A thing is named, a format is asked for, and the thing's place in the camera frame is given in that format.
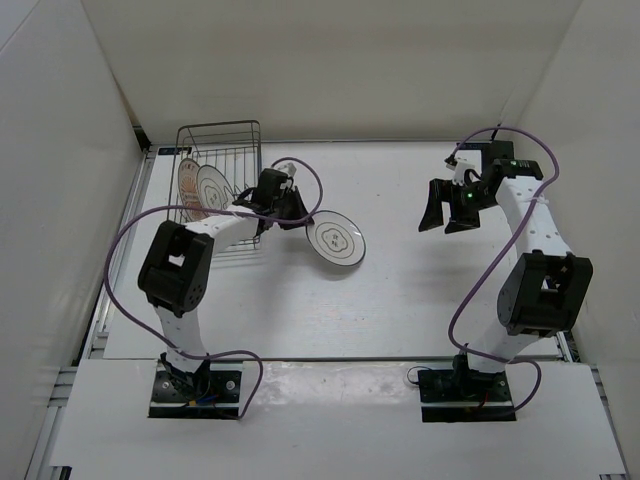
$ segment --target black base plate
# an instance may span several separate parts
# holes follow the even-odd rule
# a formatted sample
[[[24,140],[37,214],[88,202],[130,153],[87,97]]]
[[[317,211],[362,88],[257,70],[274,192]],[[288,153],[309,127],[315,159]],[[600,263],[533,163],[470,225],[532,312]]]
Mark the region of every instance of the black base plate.
[[[509,383],[504,372],[496,376],[492,389],[470,397],[462,396],[458,389],[448,388],[447,379],[452,375],[453,370],[418,371],[423,423],[516,420],[512,405],[492,405],[495,402],[511,402]]]
[[[188,399],[180,395],[171,385],[169,374],[164,370],[156,372],[149,404],[149,418],[207,418],[218,420],[233,419],[238,415],[242,372],[238,370],[211,370],[211,391],[217,394],[215,403],[189,405]],[[233,382],[232,389],[227,383]]]

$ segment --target white plate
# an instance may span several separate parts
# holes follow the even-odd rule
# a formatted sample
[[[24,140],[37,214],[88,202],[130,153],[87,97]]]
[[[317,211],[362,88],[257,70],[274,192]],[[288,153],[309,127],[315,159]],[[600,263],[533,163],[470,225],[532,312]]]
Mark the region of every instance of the white plate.
[[[307,238],[313,249],[331,263],[350,267],[362,261],[367,245],[360,229],[344,215],[320,210],[307,225]]]
[[[199,165],[190,158],[185,158],[178,166],[178,192],[185,207],[202,208],[196,183]],[[185,216],[192,222],[206,218],[203,212],[184,210]]]
[[[203,165],[196,178],[200,203],[206,208],[224,210],[233,201],[231,185],[225,176],[212,165]]]

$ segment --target black wire rack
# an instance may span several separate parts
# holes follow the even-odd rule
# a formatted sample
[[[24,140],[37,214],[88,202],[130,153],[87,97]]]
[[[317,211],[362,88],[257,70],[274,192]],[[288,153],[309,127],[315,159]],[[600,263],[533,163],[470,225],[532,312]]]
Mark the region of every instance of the black wire rack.
[[[169,204],[182,205],[178,190],[178,168],[185,159],[200,167],[211,165],[222,173],[232,188],[233,199],[247,188],[255,187],[262,170],[260,123],[256,120],[200,123],[178,129],[169,187]],[[182,210],[167,212],[167,218],[178,223],[191,219]],[[251,252],[259,249],[259,237],[246,239],[229,247],[224,254]]]

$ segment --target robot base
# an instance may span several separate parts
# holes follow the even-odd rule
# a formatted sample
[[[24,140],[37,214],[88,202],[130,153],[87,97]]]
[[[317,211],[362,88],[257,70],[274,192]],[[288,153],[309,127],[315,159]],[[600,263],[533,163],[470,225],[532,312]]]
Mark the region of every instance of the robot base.
[[[233,419],[239,411],[242,372],[239,370],[210,370],[209,375],[212,395],[203,398],[202,403],[189,402],[175,390],[169,379],[169,374],[159,365],[149,403],[149,418]]]
[[[511,422],[516,420],[504,372],[491,381],[466,378],[464,388],[454,370],[420,370],[418,385],[423,423]]]

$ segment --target dish rack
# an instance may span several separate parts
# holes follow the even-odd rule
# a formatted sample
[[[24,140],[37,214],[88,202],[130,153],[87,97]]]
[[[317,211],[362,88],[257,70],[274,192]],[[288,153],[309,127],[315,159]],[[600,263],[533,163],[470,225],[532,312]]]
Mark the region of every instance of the dish rack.
[[[178,129],[173,152],[173,168],[169,186],[169,205],[182,205],[177,186],[178,167],[190,158],[199,166],[211,165],[222,173],[233,190],[235,200],[247,188],[255,187],[262,171],[260,123],[256,120],[200,123]],[[167,219],[187,223],[182,210],[167,212]],[[251,253],[260,248],[260,238],[250,238],[227,248],[219,256]]]

